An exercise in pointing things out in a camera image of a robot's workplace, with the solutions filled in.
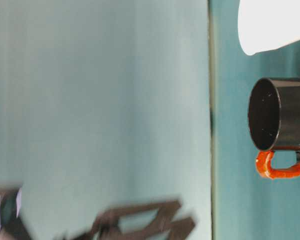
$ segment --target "teal wall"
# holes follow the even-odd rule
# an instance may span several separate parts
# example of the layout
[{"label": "teal wall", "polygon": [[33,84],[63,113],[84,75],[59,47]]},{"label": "teal wall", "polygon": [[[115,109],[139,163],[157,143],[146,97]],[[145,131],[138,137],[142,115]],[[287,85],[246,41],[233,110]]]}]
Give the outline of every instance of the teal wall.
[{"label": "teal wall", "polygon": [[[300,76],[300,41],[245,55],[238,39],[238,8],[238,0],[210,1],[214,239],[300,239],[300,177],[269,180],[258,175],[247,121],[249,95],[259,78]],[[278,152],[273,165],[285,168],[294,162],[294,153]]]},{"label": "teal wall", "polygon": [[0,0],[0,183],[36,239],[131,197],[133,6]]},{"label": "teal wall", "polygon": [[135,194],[180,197],[211,238],[207,2],[136,2]]},{"label": "teal wall", "polygon": [[180,197],[209,239],[207,3],[0,0],[0,184],[36,239]]}]

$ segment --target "mug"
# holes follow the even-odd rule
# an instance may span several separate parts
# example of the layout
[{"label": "mug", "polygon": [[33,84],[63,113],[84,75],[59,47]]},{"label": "mug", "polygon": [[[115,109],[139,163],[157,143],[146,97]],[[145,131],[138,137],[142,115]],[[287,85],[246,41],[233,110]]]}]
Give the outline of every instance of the mug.
[{"label": "mug", "polygon": [[[300,176],[300,78],[258,80],[250,95],[248,124],[260,150],[255,160],[258,173],[269,179]],[[296,164],[272,168],[275,151],[295,151]]]}]

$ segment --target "mug rim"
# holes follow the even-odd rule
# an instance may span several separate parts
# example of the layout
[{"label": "mug rim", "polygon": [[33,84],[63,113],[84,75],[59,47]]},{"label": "mug rim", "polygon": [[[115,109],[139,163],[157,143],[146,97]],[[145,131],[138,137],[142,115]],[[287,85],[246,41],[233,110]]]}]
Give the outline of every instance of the mug rim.
[{"label": "mug rim", "polygon": [[[277,141],[278,141],[278,138],[279,138],[279,134],[281,132],[281,109],[282,109],[282,102],[281,102],[281,98],[280,98],[280,94],[279,94],[279,91],[278,89],[276,88],[276,86],[274,85],[274,83],[272,82],[272,79],[270,77],[262,77],[260,78],[254,85],[253,85],[253,88],[250,92],[250,97],[249,97],[249,103],[248,103],[248,126],[249,126],[249,133],[250,133],[250,137],[252,139],[252,142],[254,144],[254,146],[259,149],[260,151],[262,152],[267,152],[267,151],[270,151],[274,148],[274,146],[276,145]],[[277,99],[277,102],[278,102],[278,128],[277,128],[277,131],[276,131],[276,135],[275,135],[275,138],[274,140],[272,141],[272,144],[269,146],[269,147],[265,147],[265,148],[262,148],[260,147],[259,145],[257,145],[254,137],[253,137],[253,133],[252,133],[252,129],[251,129],[251,122],[250,122],[250,104],[251,104],[251,100],[252,100],[252,96],[253,96],[253,91],[255,89],[255,87],[260,84],[260,82],[263,82],[263,81],[266,81],[268,83],[270,83],[274,89],[274,92],[275,92],[275,95],[276,95],[276,99]]]}]

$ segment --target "orange handle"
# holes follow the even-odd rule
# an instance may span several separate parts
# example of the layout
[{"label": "orange handle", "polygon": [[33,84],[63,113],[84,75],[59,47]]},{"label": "orange handle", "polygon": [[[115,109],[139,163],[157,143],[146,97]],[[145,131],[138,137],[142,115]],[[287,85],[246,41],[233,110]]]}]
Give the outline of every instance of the orange handle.
[{"label": "orange handle", "polygon": [[300,151],[296,152],[296,164],[284,169],[273,169],[271,167],[271,160],[274,155],[274,151],[259,152],[255,160],[255,166],[261,177],[268,179],[290,179],[300,176]]}]

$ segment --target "white object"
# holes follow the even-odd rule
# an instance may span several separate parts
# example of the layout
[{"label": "white object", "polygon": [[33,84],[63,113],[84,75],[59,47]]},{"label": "white object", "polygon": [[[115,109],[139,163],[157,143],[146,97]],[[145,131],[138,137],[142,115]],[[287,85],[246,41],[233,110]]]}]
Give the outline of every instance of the white object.
[{"label": "white object", "polygon": [[300,0],[240,0],[238,35],[247,55],[300,40]]}]

